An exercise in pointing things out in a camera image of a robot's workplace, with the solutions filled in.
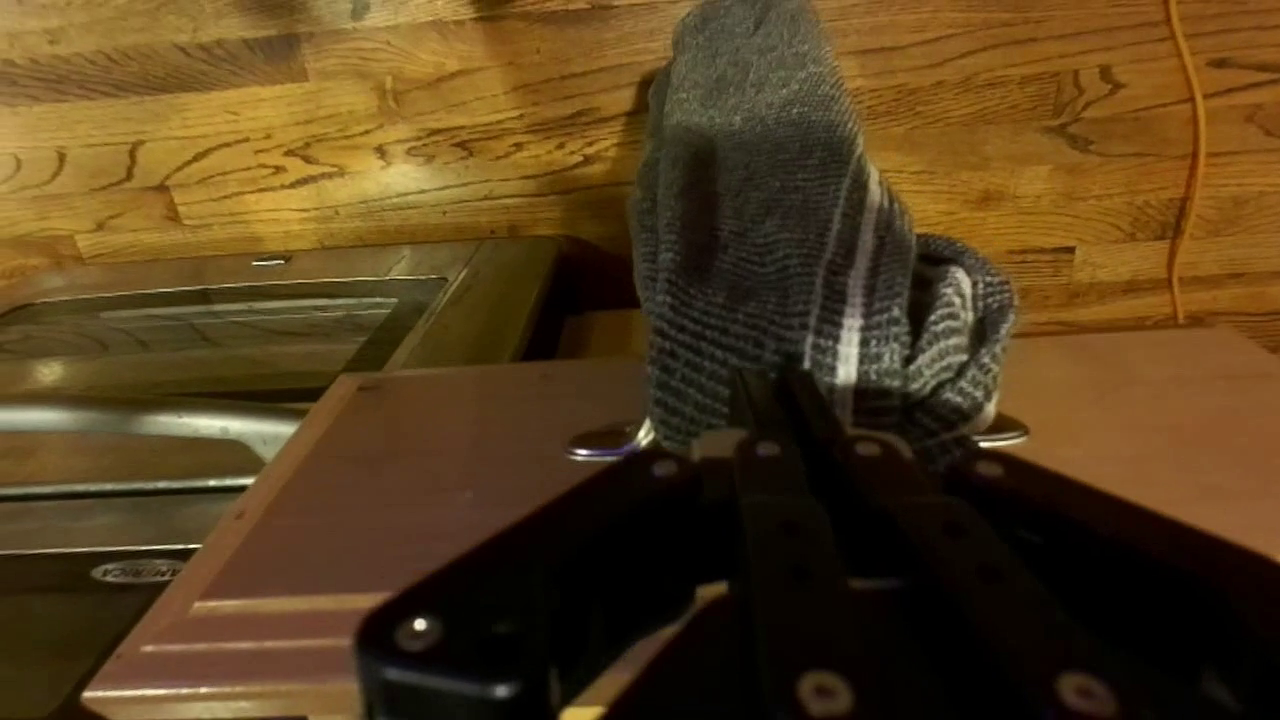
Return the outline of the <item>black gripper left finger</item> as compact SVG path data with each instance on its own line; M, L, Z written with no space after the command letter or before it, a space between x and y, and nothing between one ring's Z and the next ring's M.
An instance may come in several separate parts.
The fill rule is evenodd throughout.
M789 405L767 371L734 385L734 534L752 682L767 720L852 720L856 688L840 644L840 556L805 476Z

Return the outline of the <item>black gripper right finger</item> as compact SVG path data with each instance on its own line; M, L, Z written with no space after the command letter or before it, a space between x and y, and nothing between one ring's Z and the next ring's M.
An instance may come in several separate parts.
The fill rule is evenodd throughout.
M785 371L780 394L840 553L856 573L905 580L921 664L958 720L1135 720L1115 655L973 506L949 498L901 440L842 438L809 378Z

